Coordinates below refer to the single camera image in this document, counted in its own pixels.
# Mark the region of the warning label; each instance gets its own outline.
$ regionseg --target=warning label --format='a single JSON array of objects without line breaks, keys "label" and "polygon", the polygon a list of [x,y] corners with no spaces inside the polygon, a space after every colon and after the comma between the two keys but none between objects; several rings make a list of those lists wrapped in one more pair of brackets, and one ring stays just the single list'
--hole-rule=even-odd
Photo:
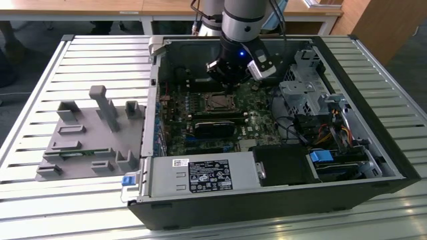
[{"label": "warning label", "polygon": [[188,162],[188,180],[193,194],[232,190],[228,160]]}]

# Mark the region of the aluminum slatted table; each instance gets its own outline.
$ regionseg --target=aluminum slatted table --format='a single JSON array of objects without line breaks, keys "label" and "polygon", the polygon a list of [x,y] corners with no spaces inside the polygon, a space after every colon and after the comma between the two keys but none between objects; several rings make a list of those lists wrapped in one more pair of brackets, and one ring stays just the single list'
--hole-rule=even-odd
[{"label": "aluminum slatted table", "polygon": [[423,177],[395,194],[333,213],[149,231],[120,201],[120,176],[33,181],[61,100],[76,100],[80,108],[95,107],[88,91],[96,84],[105,85],[116,106],[128,100],[145,104],[148,40],[136,35],[76,36],[60,42],[0,149],[0,239],[360,240],[427,235],[425,113],[363,45],[345,36],[323,40]]}]

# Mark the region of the blue tab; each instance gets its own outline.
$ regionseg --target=blue tab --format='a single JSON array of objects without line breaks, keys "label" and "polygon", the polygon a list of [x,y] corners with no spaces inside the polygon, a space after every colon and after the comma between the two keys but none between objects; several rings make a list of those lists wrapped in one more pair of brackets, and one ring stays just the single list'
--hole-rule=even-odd
[{"label": "blue tab", "polygon": [[121,186],[133,186],[136,185],[136,176],[124,176],[121,179]]},{"label": "blue tab", "polygon": [[311,161],[315,162],[331,162],[333,161],[331,152],[328,150],[319,150],[309,153]]}]

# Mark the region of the motherboard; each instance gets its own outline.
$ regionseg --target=motherboard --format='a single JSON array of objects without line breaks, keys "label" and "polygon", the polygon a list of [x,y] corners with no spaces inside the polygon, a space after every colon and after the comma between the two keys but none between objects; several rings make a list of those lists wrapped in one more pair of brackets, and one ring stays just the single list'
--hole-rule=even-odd
[{"label": "motherboard", "polygon": [[249,81],[225,94],[221,87],[208,92],[195,85],[169,84],[160,97],[168,156],[247,152],[281,143],[271,87]]}]

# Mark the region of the wooden table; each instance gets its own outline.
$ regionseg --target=wooden table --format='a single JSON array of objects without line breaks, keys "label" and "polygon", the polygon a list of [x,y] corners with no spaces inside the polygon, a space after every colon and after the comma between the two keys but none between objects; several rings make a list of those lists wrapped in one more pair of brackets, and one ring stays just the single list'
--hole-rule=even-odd
[{"label": "wooden table", "polygon": [[5,21],[140,21],[144,0],[0,0]]},{"label": "wooden table", "polygon": [[[152,35],[152,21],[195,20],[189,5],[191,0],[0,0],[0,21],[141,21],[144,34]],[[284,16],[287,29],[295,30],[287,34],[328,35],[341,14],[289,0]]]},{"label": "wooden table", "polygon": [[[193,21],[196,13],[191,9],[189,5],[191,0],[144,0],[141,8],[141,24],[144,28],[144,34],[153,34],[152,21]],[[304,25],[307,22],[319,23],[319,35],[329,34],[336,19],[341,15],[343,11],[340,9],[308,8],[303,0],[288,0],[284,9],[285,21],[299,22],[299,27],[307,27]]]}]

